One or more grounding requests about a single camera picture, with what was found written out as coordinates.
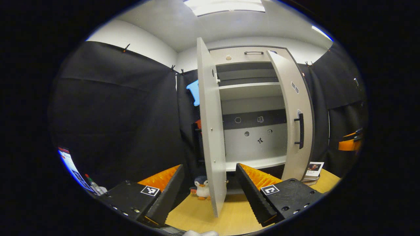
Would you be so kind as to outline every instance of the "shelf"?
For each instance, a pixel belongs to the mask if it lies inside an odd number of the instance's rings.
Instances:
[[[233,162],[227,161],[226,171],[235,171],[237,163],[241,163],[255,169],[262,169],[262,168],[278,166],[278,165],[282,165],[286,163],[286,156],[284,155],[284,156],[270,157],[270,158],[257,159],[257,160],[244,160],[244,161],[233,161]]]
[[[235,84],[219,87],[220,100],[281,96],[279,82]]]

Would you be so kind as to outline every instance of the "ceiling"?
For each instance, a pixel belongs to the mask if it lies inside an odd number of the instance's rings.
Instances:
[[[265,13],[229,11],[197,17],[182,0],[150,0],[116,17],[153,34],[176,52],[195,47],[197,38],[213,42],[235,37],[283,37],[330,47],[303,14],[275,0],[262,0]]]

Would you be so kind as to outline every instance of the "ceiling light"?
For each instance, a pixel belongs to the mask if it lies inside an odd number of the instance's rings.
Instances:
[[[312,26],[312,29],[314,29],[315,31],[317,31],[318,33],[322,34],[323,36],[325,36],[326,38],[328,38],[329,40],[332,41],[332,38],[330,38],[327,34],[325,34],[324,32],[322,32],[320,29],[318,29],[315,26]]]
[[[250,10],[265,12],[261,0],[185,0],[196,16],[232,10]]]

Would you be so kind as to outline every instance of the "white wall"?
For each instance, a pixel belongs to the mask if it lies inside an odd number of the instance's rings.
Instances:
[[[101,26],[86,41],[103,42],[139,53],[168,67],[176,65],[177,52],[149,32],[120,20]]]
[[[286,47],[297,63],[309,64],[318,60],[328,48],[321,48],[310,43],[297,41],[287,38],[277,37],[243,37],[208,42],[208,49],[217,47],[245,46],[245,45],[263,45],[272,47]],[[184,69],[184,72],[197,69],[197,48],[192,47],[178,53],[177,71]]]

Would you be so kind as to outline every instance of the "cabinet drawer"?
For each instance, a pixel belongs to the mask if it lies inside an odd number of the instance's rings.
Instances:
[[[286,49],[276,47],[229,47],[210,50],[210,55],[216,65],[244,63],[244,62],[270,62],[267,50],[276,51],[279,55],[288,55]]]

